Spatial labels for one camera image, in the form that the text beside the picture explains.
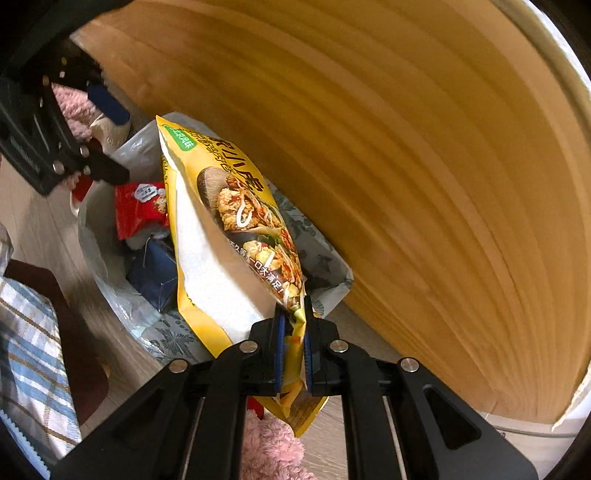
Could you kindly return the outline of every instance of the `green label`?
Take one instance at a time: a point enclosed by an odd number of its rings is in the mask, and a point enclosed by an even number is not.
[[[184,152],[195,148],[197,144],[195,140],[193,140],[190,136],[188,136],[184,131],[180,128],[172,128],[168,125],[163,125],[164,128],[168,131],[170,136],[174,138],[174,141],[177,143],[178,147],[183,150]]]

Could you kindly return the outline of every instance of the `blue plaid cloth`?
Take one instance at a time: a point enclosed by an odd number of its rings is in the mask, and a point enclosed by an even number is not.
[[[0,275],[12,255],[0,224]],[[0,277],[0,420],[23,454],[49,470],[82,441],[51,303],[29,287]]]

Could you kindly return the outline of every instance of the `food package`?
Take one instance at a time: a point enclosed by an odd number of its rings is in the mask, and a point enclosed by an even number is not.
[[[158,312],[165,313],[176,306],[177,262],[170,236],[147,240],[135,255],[127,280]]]
[[[302,402],[300,397],[306,395],[301,378],[304,277],[273,195],[231,142],[164,118],[157,122],[167,160],[164,183],[178,266],[178,310],[214,356],[245,339],[253,323],[271,317],[275,302],[289,310],[293,332],[284,341],[281,395],[274,404],[259,400],[302,433],[323,400]],[[211,250],[204,253],[203,244]],[[219,297],[212,298],[212,290]],[[292,412],[293,404],[306,414]]]
[[[134,236],[148,225],[168,226],[162,182],[128,183],[115,187],[117,238]]]

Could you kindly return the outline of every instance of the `red package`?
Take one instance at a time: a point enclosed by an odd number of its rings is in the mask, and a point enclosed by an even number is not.
[[[119,240],[134,236],[153,223],[168,226],[164,183],[128,183],[115,187],[115,216]]]

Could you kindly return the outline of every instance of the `pink fluffy rug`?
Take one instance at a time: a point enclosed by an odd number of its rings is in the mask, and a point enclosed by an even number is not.
[[[288,424],[275,417],[260,420],[246,411],[241,480],[316,480],[300,466],[303,457],[304,445]]]

